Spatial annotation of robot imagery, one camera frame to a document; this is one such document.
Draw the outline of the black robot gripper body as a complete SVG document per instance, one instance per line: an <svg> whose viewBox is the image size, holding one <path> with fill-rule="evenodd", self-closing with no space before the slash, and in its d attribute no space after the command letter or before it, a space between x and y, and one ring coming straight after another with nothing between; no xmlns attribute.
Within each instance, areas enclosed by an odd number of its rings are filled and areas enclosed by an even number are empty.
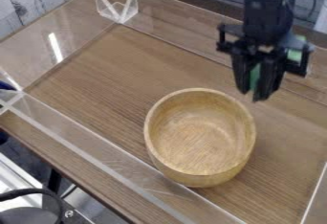
<svg viewBox="0 0 327 224"><path fill-rule="evenodd" d="M292 32L295 0L244 0L243 24L220 24L217 50L241 53L252 59L260 51L269 52L295 34Z"/></svg>

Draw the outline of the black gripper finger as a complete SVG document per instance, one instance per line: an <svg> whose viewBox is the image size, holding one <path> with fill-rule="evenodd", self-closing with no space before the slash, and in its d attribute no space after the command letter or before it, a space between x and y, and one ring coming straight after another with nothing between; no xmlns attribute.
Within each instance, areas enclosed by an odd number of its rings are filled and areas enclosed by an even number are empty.
<svg viewBox="0 0 327 224"><path fill-rule="evenodd" d="M251 71L255 61L251 56L241 53L233 53L231 57L236 87L241 94L247 94L251 90Z"/></svg>
<svg viewBox="0 0 327 224"><path fill-rule="evenodd" d="M263 55L253 59L252 101L265 101L279 90L284 74L284 55Z"/></svg>

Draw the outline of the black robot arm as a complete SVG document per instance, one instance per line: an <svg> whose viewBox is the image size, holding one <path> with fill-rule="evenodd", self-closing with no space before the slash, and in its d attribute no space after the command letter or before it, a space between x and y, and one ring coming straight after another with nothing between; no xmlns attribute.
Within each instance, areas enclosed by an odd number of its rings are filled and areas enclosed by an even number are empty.
<svg viewBox="0 0 327 224"><path fill-rule="evenodd" d="M231 55L235 84L255 101L265 101L279 90L283 75L303 77L314 50L292 32L295 0L244 0L240 25L217 26L216 48Z"/></svg>

